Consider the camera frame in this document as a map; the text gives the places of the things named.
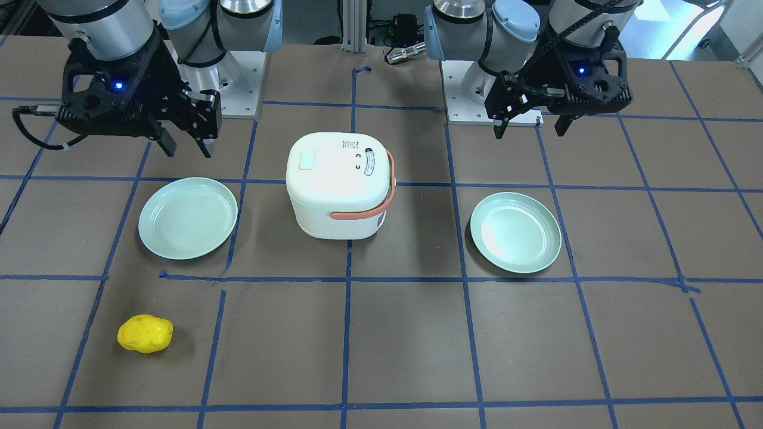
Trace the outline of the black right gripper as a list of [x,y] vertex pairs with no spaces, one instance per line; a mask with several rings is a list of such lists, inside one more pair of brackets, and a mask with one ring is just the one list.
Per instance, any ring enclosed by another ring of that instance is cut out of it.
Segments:
[[204,90],[189,95],[175,60],[158,30],[144,46],[117,60],[98,60],[81,38],[69,42],[58,122],[82,135],[155,139],[167,157],[177,144],[162,122],[168,120],[197,140],[212,158],[213,139],[221,129],[221,96]]

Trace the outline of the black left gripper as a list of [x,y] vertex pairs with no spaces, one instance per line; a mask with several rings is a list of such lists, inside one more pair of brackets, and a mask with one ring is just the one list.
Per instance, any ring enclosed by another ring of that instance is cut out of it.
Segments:
[[494,138],[503,138],[507,119],[537,106],[559,115],[555,131],[561,138],[582,115],[616,113],[632,103],[626,51],[619,41],[618,27],[606,28],[603,40],[592,47],[560,40],[543,52],[543,46],[556,35],[551,28],[541,33],[534,52],[540,57],[526,63],[529,68],[523,86],[518,75],[502,71],[486,93],[484,106],[494,120]]

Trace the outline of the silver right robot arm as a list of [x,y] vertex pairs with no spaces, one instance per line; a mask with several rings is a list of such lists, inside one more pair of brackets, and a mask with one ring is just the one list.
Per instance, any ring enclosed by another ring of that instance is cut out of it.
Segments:
[[160,22],[142,1],[41,1],[68,40],[61,100],[28,109],[75,134],[47,150],[67,150],[88,136],[154,141],[172,157],[169,122],[211,157],[225,98],[246,94],[251,79],[235,52],[278,51],[281,1],[161,1]]

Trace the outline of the green plate near left arm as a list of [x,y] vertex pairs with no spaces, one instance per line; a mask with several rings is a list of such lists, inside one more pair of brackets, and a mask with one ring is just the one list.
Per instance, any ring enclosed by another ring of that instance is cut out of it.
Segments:
[[479,253],[509,272],[544,271],[562,246],[561,227],[550,210],[518,192],[483,198],[471,213],[469,229]]

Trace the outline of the green plate near right arm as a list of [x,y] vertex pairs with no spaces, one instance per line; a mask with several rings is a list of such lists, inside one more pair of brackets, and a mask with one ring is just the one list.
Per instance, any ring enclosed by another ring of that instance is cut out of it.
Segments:
[[193,260],[220,247],[237,222],[239,204],[223,183],[180,179],[161,187],[142,207],[139,238],[169,260]]

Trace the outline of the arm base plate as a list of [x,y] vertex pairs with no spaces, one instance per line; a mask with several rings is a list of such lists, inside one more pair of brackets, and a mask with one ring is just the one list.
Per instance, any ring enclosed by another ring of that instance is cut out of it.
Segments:
[[487,114],[485,98],[494,76],[486,73],[475,61],[441,62],[442,89],[450,125],[493,126],[498,120]]
[[191,88],[188,93],[191,97],[200,99],[202,90],[216,90],[220,94],[222,117],[256,119],[267,58],[266,52],[229,51],[211,66],[176,66]]

